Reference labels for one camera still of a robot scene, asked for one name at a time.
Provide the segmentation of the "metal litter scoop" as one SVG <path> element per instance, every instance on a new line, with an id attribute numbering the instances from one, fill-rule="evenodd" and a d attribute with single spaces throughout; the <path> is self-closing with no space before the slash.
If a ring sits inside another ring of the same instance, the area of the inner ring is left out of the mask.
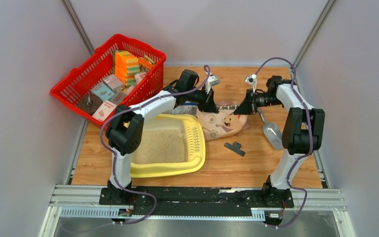
<path id="1" fill-rule="evenodd" d="M 269 143 L 276 149 L 276 150 L 282 150 L 282 133 L 280 128 L 277 124 L 273 122 L 268 122 L 265 118 L 265 115 L 262 110 L 257 109 L 258 114 L 261 117 L 261 120 L 263 121 L 263 133 L 266 137 L 266 139 L 269 141 Z"/>

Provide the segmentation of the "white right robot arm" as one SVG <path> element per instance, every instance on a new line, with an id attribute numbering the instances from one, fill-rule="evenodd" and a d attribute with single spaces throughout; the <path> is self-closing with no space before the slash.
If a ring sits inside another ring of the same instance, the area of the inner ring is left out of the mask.
<path id="1" fill-rule="evenodd" d="M 261 93 L 248 89 L 234 114 L 253 115 L 258 113 L 260 107 L 273 105 L 282 105 L 288 111 L 281 138 L 283 155 L 262 188 L 263 203 L 273 207 L 288 203 L 296 172 L 304 159 L 320 149 L 325 112 L 306 102 L 293 80 L 272 76 L 266 86 L 267 91 Z"/>

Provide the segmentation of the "pink cat litter bag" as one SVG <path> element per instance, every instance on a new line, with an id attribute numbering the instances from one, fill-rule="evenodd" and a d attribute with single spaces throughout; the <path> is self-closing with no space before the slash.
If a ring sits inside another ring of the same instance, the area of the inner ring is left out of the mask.
<path id="1" fill-rule="evenodd" d="M 197 110 L 197 119 L 201 124 L 206 141 L 233 136 L 249 127 L 247 115 L 235 115 L 239 106 L 236 101 L 217 102 L 218 113 Z"/>

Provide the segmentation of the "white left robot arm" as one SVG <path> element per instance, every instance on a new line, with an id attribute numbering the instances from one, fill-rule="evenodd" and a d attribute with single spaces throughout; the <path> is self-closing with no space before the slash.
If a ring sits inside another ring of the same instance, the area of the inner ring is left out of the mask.
<path id="1" fill-rule="evenodd" d="M 131 194 L 140 194 L 140 191 L 131 189 L 131 155 L 141 143 L 146 121 L 185 102 L 195 103 L 200 111 L 218 113 L 213 86 L 218 85 L 220 80 L 211 74 L 208 65 L 204 66 L 204 70 L 207 74 L 204 81 L 200 81 L 196 72 L 183 70 L 178 79 L 153 97 L 131 106 L 118 105 L 114 114 L 103 124 L 99 136 L 106 137 L 108 143 L 102 141 L 101 144 L 112 154 L 108 188 L 118 204 L 127 204 Z"/>

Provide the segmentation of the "black bag clip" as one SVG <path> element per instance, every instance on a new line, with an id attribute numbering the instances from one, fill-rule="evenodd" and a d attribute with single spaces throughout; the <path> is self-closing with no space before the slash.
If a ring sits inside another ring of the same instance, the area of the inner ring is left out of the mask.
<path id="1" fill-rule="evenodd" d="M 241 144 L 238 143 L 238 142 L 233 142 L 232 144 L 230 143 L 225 143 L 224 146 L 226 148 L 228 148 L 229 150 L 235 152 L 236 154 L 244 157 L 245 156 L 245 152 L 243 150 L 241 150 Z"/>

